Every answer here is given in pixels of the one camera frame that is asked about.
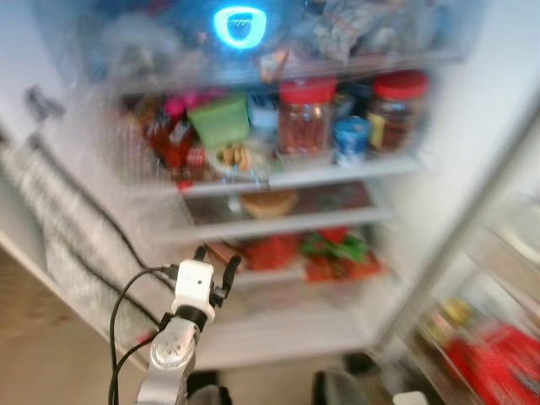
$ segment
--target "jar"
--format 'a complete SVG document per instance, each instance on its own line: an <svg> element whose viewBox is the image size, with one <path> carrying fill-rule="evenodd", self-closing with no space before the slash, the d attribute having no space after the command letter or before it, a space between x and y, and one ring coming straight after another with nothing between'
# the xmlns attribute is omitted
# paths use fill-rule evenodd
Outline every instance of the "jar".
<svg viewBox="0 0 540 405"><path fill-rule="evenodd" d="M389 73L375 80L367 118L370 146L380 154L402 149L424 114L429 79L420 71Z"/></svg>
<svg viewBox="0 0 540 405"><path fill-rule="evenodd" d="M312 156L330 148L335 78L279 85L279 152Z"/></svg>

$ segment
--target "bread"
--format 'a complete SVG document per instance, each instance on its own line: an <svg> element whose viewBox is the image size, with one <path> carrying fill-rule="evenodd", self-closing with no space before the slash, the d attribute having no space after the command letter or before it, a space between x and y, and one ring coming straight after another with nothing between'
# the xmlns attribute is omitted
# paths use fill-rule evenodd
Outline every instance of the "bread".
<svg viewBox="0 0 540 405"><path fill-rule="evenodd" d="M298 192L296 190L258 192L240 196L242 207L259 219L281 217L293 209L297 200Z"/></svg>

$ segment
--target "floor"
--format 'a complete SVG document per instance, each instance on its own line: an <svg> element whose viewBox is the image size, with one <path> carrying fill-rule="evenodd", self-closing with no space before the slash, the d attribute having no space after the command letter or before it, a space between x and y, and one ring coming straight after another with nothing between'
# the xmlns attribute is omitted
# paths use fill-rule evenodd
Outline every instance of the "floor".
<svg viewBox="0 0 540 405"><path fill-rule="evenodd" d="M0 403L105 404L107 342L0 251ZM221 372L235 405L309 405L311 378L340 366L338 356ZM132 403L143 373L121 373L121 405Z"/></svg>

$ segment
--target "blue light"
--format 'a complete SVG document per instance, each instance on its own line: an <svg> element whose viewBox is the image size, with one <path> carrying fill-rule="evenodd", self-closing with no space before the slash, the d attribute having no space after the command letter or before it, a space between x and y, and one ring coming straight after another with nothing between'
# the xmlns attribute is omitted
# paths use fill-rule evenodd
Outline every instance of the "blue light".
<svg viewBox="0 0 540 405"><path fill-rule="evenodd" d="M246 24L251 24L251 29L245 38L238 40L233 38L229 31L229 22L231 17L241 14L251 14L251 21ZM213 16L213 26L216 29L216 33L220 40L225 44L231 45L238 49L247 49L259 45L264 31L267 28L267 15L264 11L253 7L225 7L219 10Z"/></svg>

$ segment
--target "red lid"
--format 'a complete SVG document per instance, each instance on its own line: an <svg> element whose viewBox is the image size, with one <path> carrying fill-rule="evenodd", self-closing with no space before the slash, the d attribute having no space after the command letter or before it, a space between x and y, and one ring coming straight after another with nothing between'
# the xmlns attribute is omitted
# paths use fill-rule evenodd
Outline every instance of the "red lid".
<svg viewBox="0 0 540 405"><path fill-rule="evenodd" d="M416 99L428 91L429 79L418 70L388 73L375 80L375 94L392 100Z"/></svg>
<svg viewBox="0 0 540 405"><path fill-rule="evenodd" d="M329 103L335 94L336 78L311 78L279 85L279 96L285 104Z"/></svg>

